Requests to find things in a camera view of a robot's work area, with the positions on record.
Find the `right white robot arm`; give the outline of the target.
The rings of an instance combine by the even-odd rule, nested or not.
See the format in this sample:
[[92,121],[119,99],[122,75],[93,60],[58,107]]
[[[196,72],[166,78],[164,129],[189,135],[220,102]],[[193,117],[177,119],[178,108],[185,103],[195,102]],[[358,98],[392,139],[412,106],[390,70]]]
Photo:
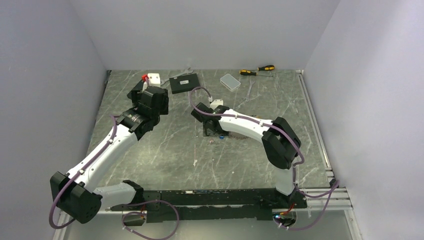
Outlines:
[[236,112],[227,106],[216,108],[198,103],[191,115],[218,135],[236,133],[262,143],[268,162],[276,169],[276,190],[286,196],[295,191],[296,158],[303,161],[302,142],[282,117],[260,119]]

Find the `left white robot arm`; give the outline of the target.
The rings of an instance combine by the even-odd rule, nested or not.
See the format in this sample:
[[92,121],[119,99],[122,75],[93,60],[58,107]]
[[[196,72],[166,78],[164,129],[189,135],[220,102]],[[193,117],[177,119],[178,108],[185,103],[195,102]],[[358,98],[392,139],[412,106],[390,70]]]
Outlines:
[[160,122],[161,115],[169,113],[168,90],[148,86],[144,91],[131,92],[132,107],[118,116],[113,115],[112,129],[80,163],[66,173],[57,171],[50,178],[53,203],[48,222],[54,229],[68,226],[55,224],[56,208],[81,224],[89,222],[100,211],[118,205],[133,205],[144,199],[144,189],[131,180],[99,187],[98,184],[131,146]]

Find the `large metal keyring with rings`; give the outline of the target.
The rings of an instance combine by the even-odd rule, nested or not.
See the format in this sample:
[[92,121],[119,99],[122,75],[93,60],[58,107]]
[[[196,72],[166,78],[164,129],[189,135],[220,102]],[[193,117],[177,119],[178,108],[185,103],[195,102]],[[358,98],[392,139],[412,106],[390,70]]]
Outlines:
[[219,138],[220,139],[230,138],[230,139],[236,139],[236,140],[245,140],[245,139],[249,139],[250,137],[246,136],[244,134],[241,134],[241,133],[229,131],[229,132],[226,132],[226,133],[219,135]]

